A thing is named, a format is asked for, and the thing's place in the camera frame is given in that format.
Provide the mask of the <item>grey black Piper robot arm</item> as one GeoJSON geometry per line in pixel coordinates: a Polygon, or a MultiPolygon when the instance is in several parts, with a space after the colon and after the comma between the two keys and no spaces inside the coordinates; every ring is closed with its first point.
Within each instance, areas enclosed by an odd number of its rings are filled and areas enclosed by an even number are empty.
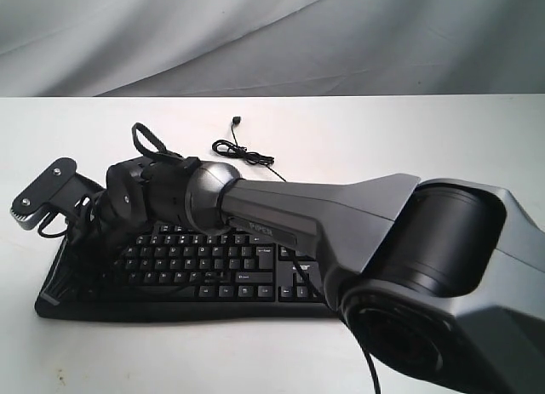
{"type": "Polygon", "coordinates": [[[505,189],[393,174],[254,181],[169,151],[106,185],[70,173],[40,317],[165,322],[307,316],[325,304],[368,358],[464,393],[544,390],[544,233],[505,189]]]}

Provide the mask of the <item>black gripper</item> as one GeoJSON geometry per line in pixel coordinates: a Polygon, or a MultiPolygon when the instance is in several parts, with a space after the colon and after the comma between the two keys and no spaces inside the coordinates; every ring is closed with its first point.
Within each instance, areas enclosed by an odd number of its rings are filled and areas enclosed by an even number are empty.
{"type": "Polygon", "coordinates": [[[118,272],[115,261],[141,232],[141,225],[114,211],[106,193],[86,194],[89,200],[68,227],[38,295],[49,305],[75,300],[75,283],[98,283],[118,272]]]}

